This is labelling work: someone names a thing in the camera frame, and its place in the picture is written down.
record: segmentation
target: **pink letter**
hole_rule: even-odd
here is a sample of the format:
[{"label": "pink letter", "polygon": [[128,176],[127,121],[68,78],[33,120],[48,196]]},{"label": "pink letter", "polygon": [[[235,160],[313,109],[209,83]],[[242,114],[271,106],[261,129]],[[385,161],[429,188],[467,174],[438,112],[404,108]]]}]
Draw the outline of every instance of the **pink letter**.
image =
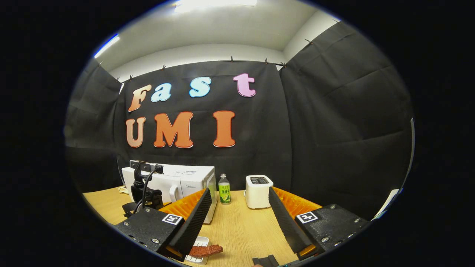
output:
[{"label": "pink letter", "polygon": [[245,97],[251,97],[256,94],[256,91],[249,88],[249,83],[254,82],[254,78],[249,78],[247,73],[240,74],[233,78],[233,81],[237,81],[237,90],[240,95]]}]

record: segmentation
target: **wooden table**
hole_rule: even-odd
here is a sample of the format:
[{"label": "wooden table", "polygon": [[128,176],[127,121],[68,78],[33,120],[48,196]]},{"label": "wooden table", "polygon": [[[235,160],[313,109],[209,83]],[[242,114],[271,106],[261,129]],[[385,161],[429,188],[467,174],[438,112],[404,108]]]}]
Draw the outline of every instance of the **wooden table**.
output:
[{"label": "wooden table", "polygon": [[[107,222],[124,221],[122,205],[130,196],[118,188],[84,193],[91,206]],[[274,255],[279,264],[297,260],[282,234],[271,208],[252,210],[247,207],[244,191],[231,191],[231,203],[217,203],[213,220],[204,224],[200,236],[209,238],[209,245],[218,244],[224,252],[208,257],[209,267],[251,267],[252,258]],[[202,266],[189,261],[184,264]]]}]

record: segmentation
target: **orange letter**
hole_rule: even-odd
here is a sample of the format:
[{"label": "orange letter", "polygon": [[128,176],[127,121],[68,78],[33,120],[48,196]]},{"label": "orange letter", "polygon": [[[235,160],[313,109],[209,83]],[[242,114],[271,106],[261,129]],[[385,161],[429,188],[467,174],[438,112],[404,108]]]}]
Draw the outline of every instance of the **orange letter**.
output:
[{"label": "orange letter", "polygon": [[153,145],[155,147],[164,147],[165,142],[163,141],[163,136],[165,136],[168,146],[172,146],[175,137],[178,135],[175,143],[177,147],[192,147],[193,142],[190,139],[190,121],[192,117],[193,113],[191,112],[180,112],[172,126],[166,114],[155,115],[155,121],[157,122],[157,139]]},{"label": "orange letter", "polygon": [[213,117],[216,118],[216,140],[213,145],[216,147],[231,147],[236,141],[231,138],[231,119],[234,118],[232,111],[216,111]]},{"label": "orange letter", "polygon": [[137,139],[133,138],[133,124],[135,123],[134,119],[129,119],[125,121],[125,125],[127,125],[127,143],[131,147],[139,147],[142,145],[143,142],[143,123],[145,122],[145,117],[140,117],[137,119],[137,124],[139,125],[138,136]]},{"label": "orange letter", "polygon": [[144,91],[150,91],[151,88],[152,85],[147,85],[133,92],[132,104],[129,107],[129,112],[132,112],[140,107],[140,102],[145,100],[145,95],[147,94]]}]

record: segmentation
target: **black fabric backdrop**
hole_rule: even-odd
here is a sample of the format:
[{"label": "black fabric backdrop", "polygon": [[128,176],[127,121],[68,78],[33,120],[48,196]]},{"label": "black fabric backdrop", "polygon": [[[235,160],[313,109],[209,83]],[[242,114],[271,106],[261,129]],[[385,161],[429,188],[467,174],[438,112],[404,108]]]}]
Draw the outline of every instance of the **black fabric backdrop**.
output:
[{"label": "black fabric backdrop", "polygon": [[[255,82],[250,88],[256,91],[253,97],[238,93],[233,77],[248,73]],[[190,82],[197,77],[210,77],[209,93],[203,97],[189,95]],[[171,97],[166,101],[152,102],[155,88],[163,83],[172,85]],[[152,85],[141,107],[132,112],[128,108],[133,91]],[[274,64],[264,62],[202,62],[157,70],[125,82],[117,101],[115,113],[115,144],[119,153],[120,168],[129,165],[129,160],[142,160],[163,164],[215,166],[217,179],[226,173],[232,190],[245,189],[245,177],[263,174],[271,178],[277,187],[290,190],[291,140],[288,112],[279,73]],[[235,113],[231,120],[233,147],[218,148],[216,139],[215,111],[228,110]],[[190,122],[191,148],[175,145],[163,148],[153,146],[156,139],[156,114],[165,113],[174,123],[180,112],[193,112]],[[143,143],[138,148],[128,145],[126,139],[127,119],[134,119],[134,139],[137,138],[137,118],[145,117]]]},{"label": "black fabric backdrop", "polygon": [[93,59],[71,95],[64,128],[66,159],[81,192],[122,185],[113,139],[115,103],[121,86]]},{"label": "black fabric backdrop", "polygon": [[411,155],[409,92],[387,57],[343,22],[280,70],[292,136],[292,193],[372,219]]}]

